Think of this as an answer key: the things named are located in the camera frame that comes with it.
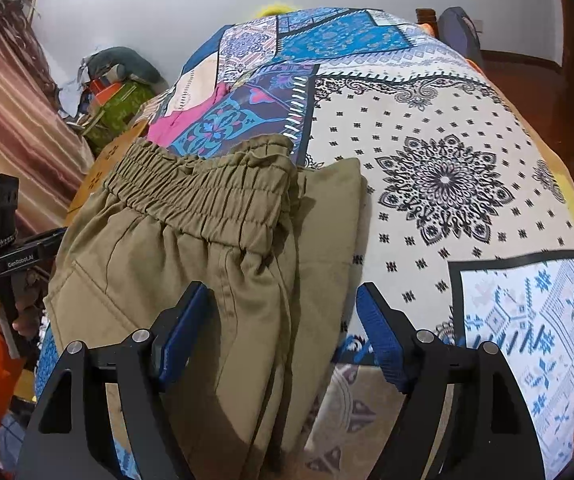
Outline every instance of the white patterned fabric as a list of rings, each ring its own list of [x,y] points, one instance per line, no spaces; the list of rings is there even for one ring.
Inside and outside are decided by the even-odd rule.
[[[173,95],[163,115],[169,116],[178,110],[193,108],[208,99],[213,93],[211,77],[213,77],[217,63],[218,55],[211,54],[184,74],[174,86]]]
[[[535,254],[535,258],[547,259],[565,251],[566,259],[560,261],[566,268],[574,266],[574,225],[560,189],[505,104],[488,85],[465,79],[475,76],[473,72],[464,68],[459,78],[412,78],[401,84],[375,77],[319,76],[307,148],[313,166],[351,156],[363,165],[368,195],[361,215],[353,283],[376,283],[389,306],[405,312],[416,327],[433,328],[451,343],[456,341],[454,308],[459,298],[455,297],[458,288],[454,290],[450,262],[472,262],[482,268],[486,262],[510,266],[515,256]],[[521,272],[532,272],[528,269],[519,267],[509,274],[505,288],[522,290]],[[561,301],[561,309],[570,312],[566,299],[557,290],[549,301]],[[524,295],[519,300],[527,309]],[[545,303],[542,294],[536,295],[531,308],[540,312]],[[361,368],[373,363],[353,298],[344,323],[347,332],[337,359]],[[541,322],[531,332],[529,324],[515,328],[514,346],[520,348],[527,340],[523,351],[537,368],[539,360],[533,362],[536,352],[546,347],[550,337],[558,339],[550,328],[537,340],[543,325]],[[508,337],[502,331],[485,333],[481,329],[478,340],[468,332],[466,342],[475,348],[492,339],[507,356],[512,337],[513,333]],[[558,360],[570,373],[558,378],[555,390],[550,385],[558,396],[543,396],[538,388],[522,385],[548,478],[561,470],[573,450],[571,355]],[[527,362],[508,361],[520,381]],[[566,402],[560,406],[562,399]],[[370,406],[369,395],[361,401]],[[535,402],[538,412],[533,410]],[[321,416],[325,416],[323,410],[318,411]],[[569,418],[559,424],[557,416]],[[379,446],[384,446],[387,436]],[[353,456],[351,449],[347,444],[347,452]],[[366,467],[355,478],[366,478],[369,470]]]
[[[574,449],[574,259],[458,273],[467,346],[500,343],[552,478]]]

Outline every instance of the patchwork bedspread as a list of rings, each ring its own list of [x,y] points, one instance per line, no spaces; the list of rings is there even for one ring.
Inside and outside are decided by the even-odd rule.
[[[374,282],[417,328],[501,347],[553,478],[574,453],[574,190],[552,173],[555,155],[467,60],[380,10],[299,10],[212,44],[143,111],[155,121],[233,85],[172,152],[218,155],[280,132],[296,163],[357,157],[367,180],[329,381],[285,475],[366,478],[389,436],[401,396],[353,304]]]

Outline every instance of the blue patterned fabric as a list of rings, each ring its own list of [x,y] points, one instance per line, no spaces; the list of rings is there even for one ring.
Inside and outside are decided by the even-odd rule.
[[[574,449],[574,259],[463,270],[461,280],[467,346],[503,351],[553,478]]]
[[[346,7],[318,7],[317,9],[295,10],[281,14],[278,16],[278,32],[282,34],[295,32],[348,10]]]
[[[302,64],[316,64],[319,59],[304,59]],[[406,48],[404,50],[392,50],[388,52],[367,52],[365,54],[352,54],[350,56],[334,57],[325,61],[325,67],[351,66],[360,68],[361,65],[396,65],[397,67],[422,67],[436,62],[449,63],[463,68],[470,65],[458,54],[445,46],[443,43],[422,44],[420,46]]]
[[[225,31],[218,50],[216,83],[235,83],[276,53],[276,16],[240,23]]]
[[[40,398],[42,391],[45,389],[47,380],[51,375],[56,363],[58,362],[58,351],[56,350],[56,342],[53,339],[51,332],[51,325],[47,327],[45,337],[42,340],[42,349],[40,349],[40,359],[36,366],[35,378],[33,381],[33,391],[36,397]]]
[[[333,59],[407,47],[409,41],[395,25],[376,25],[366,10],[360,10],[283,37],[272,62]]]
[[[177,155],[204,157],[227,153],[241,140],[283,133],[294,142],[297,160],[313,67],[273,65],[257,70],[246,83],[212,106],[168,147]]]
[[[118,464],[120,465],[122,474],[129,478],[133,478],[133,480],[140,480],[140,475],[138,474],[138,468],[136,467],[136,461],[134,460],[133,455],[121,446],[117,440],[113,441],[113,445],[116,448],[116,456],[118,457]]]
[[[379,366],[369,339],[356,334],[349,334],[341,341],[334,352],[331,362]]]

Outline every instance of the metal screw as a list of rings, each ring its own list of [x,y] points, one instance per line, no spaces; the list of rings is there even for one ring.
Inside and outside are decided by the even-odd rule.
[[[144,328],[141,328],[140,330],[136,330],[136,332],[134,332],[131,335],[131,338],[136,343],[142,343],[143,341],[146,341],[147,339],[149,339],[149,330],[145,330]]]
[[[419,330],[416,332],[416,338],[421,343],[431,343],[434,340],[434,334],[429,332],[429,330]]]
[[[83,349],[83,344],[80,341],[72,341],[67,345],[67,352],[70,354],[77,354]]]
[[[499,351],[496,343],[492,343],[491,341],[485,341],[483,343],[483,350],[490,355],[495,355]]]

